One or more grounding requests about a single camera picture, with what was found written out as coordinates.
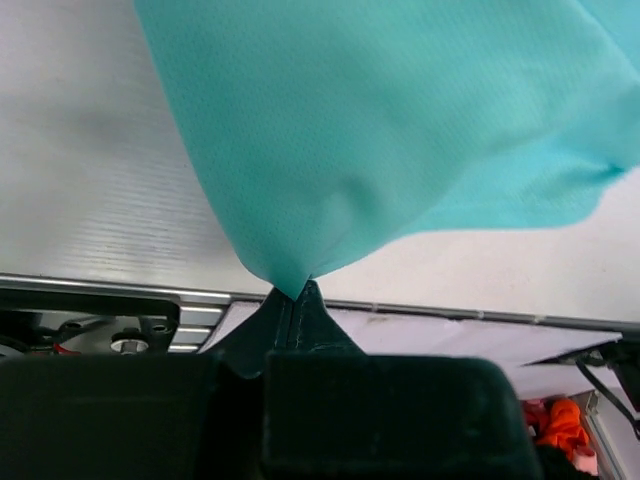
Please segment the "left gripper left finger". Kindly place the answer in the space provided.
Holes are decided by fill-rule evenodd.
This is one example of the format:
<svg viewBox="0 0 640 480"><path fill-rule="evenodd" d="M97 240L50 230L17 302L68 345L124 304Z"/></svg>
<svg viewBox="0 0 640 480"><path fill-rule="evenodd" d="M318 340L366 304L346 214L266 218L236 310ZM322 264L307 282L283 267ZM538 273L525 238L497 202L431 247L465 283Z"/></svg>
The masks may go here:
<svg viewBox="0 0 640 480"><path fill-rule="evenodd" d="M241 378L257 378L266 366L267 354L287 345L295 302L273 289L242 324L219 342L219 353Z"/></svg>

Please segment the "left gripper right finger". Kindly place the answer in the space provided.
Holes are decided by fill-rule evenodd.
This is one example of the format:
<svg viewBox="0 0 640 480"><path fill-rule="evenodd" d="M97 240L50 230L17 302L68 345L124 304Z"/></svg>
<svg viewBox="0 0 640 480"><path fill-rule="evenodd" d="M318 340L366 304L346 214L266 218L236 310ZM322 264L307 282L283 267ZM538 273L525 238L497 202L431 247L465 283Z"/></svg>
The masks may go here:
<svg viewBox="0 0 640 480"><path fill-rule="evenodd" d="M291 348L307 353L364 354L331 317L313 280L306 282L292 308Z"/></svg>

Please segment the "teal t-shirt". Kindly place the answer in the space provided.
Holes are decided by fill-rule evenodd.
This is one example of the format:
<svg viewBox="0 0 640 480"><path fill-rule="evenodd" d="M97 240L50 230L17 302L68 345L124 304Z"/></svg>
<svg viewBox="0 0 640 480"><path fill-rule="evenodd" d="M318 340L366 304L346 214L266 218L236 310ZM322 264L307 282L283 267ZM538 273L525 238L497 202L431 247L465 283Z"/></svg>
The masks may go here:
<svg viewBox="0 0 640 480"><path fill-rule="evenodd" d="M200 185L290 297L424 231L563 227L639 164L635 1L139 1Z"/></svg>

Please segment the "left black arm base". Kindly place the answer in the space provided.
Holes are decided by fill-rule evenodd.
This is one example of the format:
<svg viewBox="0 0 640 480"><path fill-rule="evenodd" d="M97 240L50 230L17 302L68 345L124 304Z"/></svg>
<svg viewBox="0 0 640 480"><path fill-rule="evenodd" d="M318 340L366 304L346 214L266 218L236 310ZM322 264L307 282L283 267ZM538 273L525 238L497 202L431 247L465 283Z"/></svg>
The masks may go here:
<svg viewBox="0 0 640 480"><path fill-rule="evenodd" d="M179 326L168 300L1 289L1 357L166 353Z"/></svg>

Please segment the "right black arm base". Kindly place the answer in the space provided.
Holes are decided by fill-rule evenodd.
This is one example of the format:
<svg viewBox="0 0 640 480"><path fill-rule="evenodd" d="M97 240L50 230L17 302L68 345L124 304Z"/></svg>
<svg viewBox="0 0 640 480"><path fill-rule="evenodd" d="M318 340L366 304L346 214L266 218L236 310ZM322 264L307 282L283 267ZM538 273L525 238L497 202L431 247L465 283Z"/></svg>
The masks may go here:
<svg viewBox="0 0 640 480"><path fill-rule="evenodd" d="M639 440L639 347L619 341L591 350L575 359L575 365L594 389L606 398L629 423L636 440ZM589 366L604 366L615 374L622 390L630 401L630 410L597 376Z"/></svg>

